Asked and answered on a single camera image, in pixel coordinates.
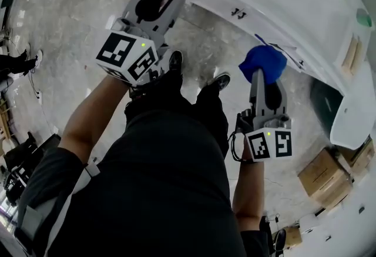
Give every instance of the tiled floor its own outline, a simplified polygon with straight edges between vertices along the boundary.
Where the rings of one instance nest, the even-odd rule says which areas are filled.
[[[96,39],[109,17],[120,16],[128,1],[15,0],[9,20],[13,41],[20,51],[30,42],[33,54],[38,49],[44,52],[42,65],[33,75],[35,88],[42,91],[42,106],[27,77],[16,80],[7,93],[14,106],[12,128],[20,141],[27,131],[39,141],[56,128],[62,133],[70,114],[105,76],[93,63]],[[237,113],[249,107],[250,84],[237,66],[257,41],[198,6],[185,7],[166,41],[184,52],[182,94],[191,102],[196,99],[200,81],[212,75],[216,66],[231,73],[231,84],[221,93],[231,132]],[[296,157],[266,164],[266,211],[269,216],[280,214],[280,227],[318,209],[304,192],[297,172],[328,143],[310,104],[311,78],[287,68],[281,80],[289,98],[288,114],[293,118]],[[102,158],[123,133],[123,110],[128,100],[126,97],[116,110],[92,156]],[[233,189],[239,165],[229,154],[226,166]]]

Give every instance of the strap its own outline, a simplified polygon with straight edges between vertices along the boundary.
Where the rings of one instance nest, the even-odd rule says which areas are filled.
[[[82,171],[73,191],[70,193],[70,195],[66,199],[66,201],[63,205],[63,208],[61,209],[60,214],[59,214],[55,224],[52,226],[51,232],[50,232],[49,237],[48,237],[48,243],[47,243],[47,248],[46,248],[46,251],[45,251],[45,257],[47,257],[48,250],[51,247],[55,238],[57,237],[57,235],[58,235],[58,233],[59,233],[59,231],[60,231],[60,229],[61,229],[61,227],[64,223],[66,213],[69,209],[69,206],[71,205],[72,195],[76,194],[77,192],[79,192],[80,190],[85,188],[88,185],[88,183],[90,182],[90,180],[92,179],[92,177],[98,175],[99,173],[100,173],[100,171],[94,163],[91,163],[90,165],[86,166],[84,168],[84,170]]]

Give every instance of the blue cloth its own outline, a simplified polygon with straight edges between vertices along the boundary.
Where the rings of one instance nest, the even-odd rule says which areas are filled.
[[[287,58],[273,46],[267,45],[257,34],[256,37],[265,45],[254,47],[248,52],[246,60],[239,65],[239,68],[250,83],[255,71],[262,69],[265,83],[269,85],[281,77],[287,65]]]

